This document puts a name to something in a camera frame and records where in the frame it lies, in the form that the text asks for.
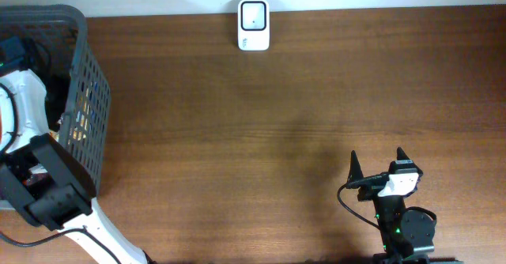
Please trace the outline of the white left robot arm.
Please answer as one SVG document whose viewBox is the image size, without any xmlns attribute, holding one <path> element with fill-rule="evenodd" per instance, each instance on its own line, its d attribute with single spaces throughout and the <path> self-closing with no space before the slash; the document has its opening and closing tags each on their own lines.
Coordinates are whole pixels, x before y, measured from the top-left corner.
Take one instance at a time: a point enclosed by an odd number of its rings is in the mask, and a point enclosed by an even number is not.
<svg viewBox="0 0 506 264">
<path fill-rule="evenodd" d="M 7 35 L 1 42 L 1 196 L 51 238 L 73 240 L 98 263 L 148 263 L 97 195 L 110 89 L 90 55 Z"/>
</svg>

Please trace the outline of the white barcode scanner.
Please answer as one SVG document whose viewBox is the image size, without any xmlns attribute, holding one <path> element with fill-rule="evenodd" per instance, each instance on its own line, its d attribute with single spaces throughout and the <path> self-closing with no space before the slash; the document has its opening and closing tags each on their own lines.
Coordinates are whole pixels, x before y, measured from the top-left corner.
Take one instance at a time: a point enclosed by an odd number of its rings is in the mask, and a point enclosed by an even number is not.
<svg viewBox="0 0 506 264">
<path fill-rule="evenodd" d="M 241 0 L 237 6 L 237 44 L 241 51 L 270 47 L 270 5 L 267 0 Z"/>
</svg>

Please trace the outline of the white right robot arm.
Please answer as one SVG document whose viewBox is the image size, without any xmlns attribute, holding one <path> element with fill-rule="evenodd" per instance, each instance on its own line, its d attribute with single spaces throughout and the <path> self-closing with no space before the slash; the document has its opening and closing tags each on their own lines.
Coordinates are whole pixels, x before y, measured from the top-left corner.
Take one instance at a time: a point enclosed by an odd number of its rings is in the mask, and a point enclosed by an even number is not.
<svg viewBox="0 0 506 264">
<path fill-rule="evenodd" d="M 364 176 L 357 154 L 352 151 L 346 189 L 357 189 L 357 200 L 373 202 L 384 252 L 372 256 L 373 263 L 428 263 L 434 252 L 436 214 L 405 205 L 414 194 L 423 171 L 397 148 L 397 157 L 386 172 Z"/>
</svg>

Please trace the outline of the grey plastic basket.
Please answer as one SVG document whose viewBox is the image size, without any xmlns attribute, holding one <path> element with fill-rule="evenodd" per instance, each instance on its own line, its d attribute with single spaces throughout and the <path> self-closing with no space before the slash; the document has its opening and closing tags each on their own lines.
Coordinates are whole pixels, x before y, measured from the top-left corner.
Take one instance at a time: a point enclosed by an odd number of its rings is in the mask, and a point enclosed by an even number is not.
<svg viewBox="0 0 506 264">
<path fill-rule="evenodd" d="M 87 30 L 72 6 L 1 10 L 1 207 L 30 224 L 99 191 L 111 93 Z"/>
</svg>

